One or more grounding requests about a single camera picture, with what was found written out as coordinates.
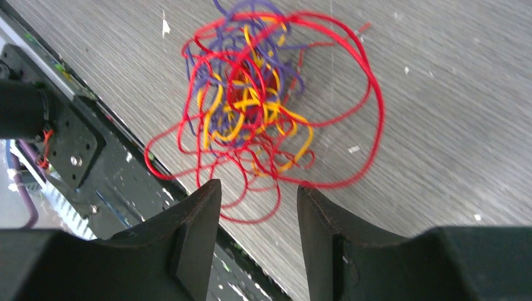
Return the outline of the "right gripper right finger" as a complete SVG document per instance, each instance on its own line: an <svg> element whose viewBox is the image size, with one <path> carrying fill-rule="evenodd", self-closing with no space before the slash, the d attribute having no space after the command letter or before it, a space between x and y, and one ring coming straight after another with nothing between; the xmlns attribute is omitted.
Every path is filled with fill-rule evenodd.
<svg viewBox="0 0 532 301"><path fill-rule="evenodd" d="M407 238L308 184L297 215L311 300L530 300L531 228L438 226Z"/></svg>

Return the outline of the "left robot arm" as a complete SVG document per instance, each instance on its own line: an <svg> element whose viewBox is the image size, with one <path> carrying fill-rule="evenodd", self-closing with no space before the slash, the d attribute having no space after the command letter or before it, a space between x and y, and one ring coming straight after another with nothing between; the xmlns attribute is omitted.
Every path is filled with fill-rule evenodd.
<svg viewBox="0 0 532 301"><path fill-rule="evenodd" d="M1 80L1 138L33 139L53 115L54 93L33 83Z"/></svg>

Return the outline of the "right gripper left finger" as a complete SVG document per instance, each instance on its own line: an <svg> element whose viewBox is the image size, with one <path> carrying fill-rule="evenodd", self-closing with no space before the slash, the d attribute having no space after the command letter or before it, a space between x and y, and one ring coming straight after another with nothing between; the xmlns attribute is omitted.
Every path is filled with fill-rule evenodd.
<svg viewBox="0 0 532 301"><path fill-rule="evenodd" d="M1 231L2 300L205 300L221 209L212 179L107 240Z"/></svg>

